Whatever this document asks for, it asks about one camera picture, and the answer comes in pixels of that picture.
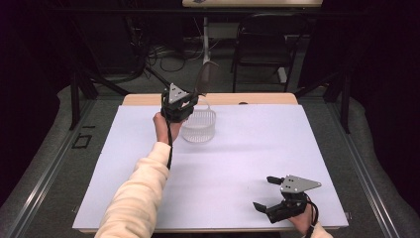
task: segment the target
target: table leg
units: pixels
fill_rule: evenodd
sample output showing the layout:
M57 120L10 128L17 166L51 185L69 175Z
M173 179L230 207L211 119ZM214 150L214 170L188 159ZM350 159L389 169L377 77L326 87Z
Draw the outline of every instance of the table leg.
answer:
M209 22L208 18L204 17L204 24L203 24L203 34L204 34L204 43L203 43L203 51L204 51L204 60L203 63L210 60L210 53L209 53Z
M287 74L286 74L286 70L284 69L284 67L280 67L277 70L277 73L278 73L278 77L280 78L280 82L286 83L287 82Z

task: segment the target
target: white paper sheet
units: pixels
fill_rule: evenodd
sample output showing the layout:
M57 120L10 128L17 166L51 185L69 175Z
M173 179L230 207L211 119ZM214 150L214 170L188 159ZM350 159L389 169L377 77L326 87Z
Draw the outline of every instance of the white paper sheet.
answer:
M157 230L265 229L271 224L253 201L279 204L279 186L266 177L294 175L322 183L308 190L326 227L348 226L303 108L300 105L212 106L215 137L203 144L174 142L170 177ZM158 106L120 106L73 228L97 229L114 192L156 140Z

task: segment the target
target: clear plastic bowl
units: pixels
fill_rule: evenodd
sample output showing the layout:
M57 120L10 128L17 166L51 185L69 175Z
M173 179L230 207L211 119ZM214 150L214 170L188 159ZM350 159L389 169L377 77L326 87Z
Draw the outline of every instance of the clear plastic bowl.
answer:
M211 110L210 104L207 109L194 109L188 120L182 124L181 136L188 142L202 143L213 139L216 125L216 112Z

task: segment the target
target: cream sleeve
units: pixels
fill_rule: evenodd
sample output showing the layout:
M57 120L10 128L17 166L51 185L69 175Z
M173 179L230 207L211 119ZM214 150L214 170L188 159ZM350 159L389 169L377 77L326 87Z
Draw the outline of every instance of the cream sleeve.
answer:
M311 238L333 238L333 236L321 226L321 223L318 222L315 225Z
M117 190L95 237L150 238L157 223L158 207L169 170L170 146L156 142L139 159L130 178Z

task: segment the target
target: table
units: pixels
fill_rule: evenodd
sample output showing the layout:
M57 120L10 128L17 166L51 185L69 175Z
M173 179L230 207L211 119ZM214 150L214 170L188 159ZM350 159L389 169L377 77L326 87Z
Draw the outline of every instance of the table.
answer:
M201 3L197 3L194 0L182 0L182 6L189 8L318 8L321 7L322 1L323 0L205 0ZM208 31L208 18L204 17L204 62L210 60Z
M317 201L324 227L348 226L309 122L293 94L209 93L206 100L217 113L216 135L204 144L191 144L181 138L174 142L156 232L293 229L287 220L270 224L253 206L253 201L267 206L280 203L278 186L265 178L285 177L286 173L322 183L307 193ZM154 143L152 117L159 111L159 103L159 94L126 96L74 229L86 233L97 230L116 189Z

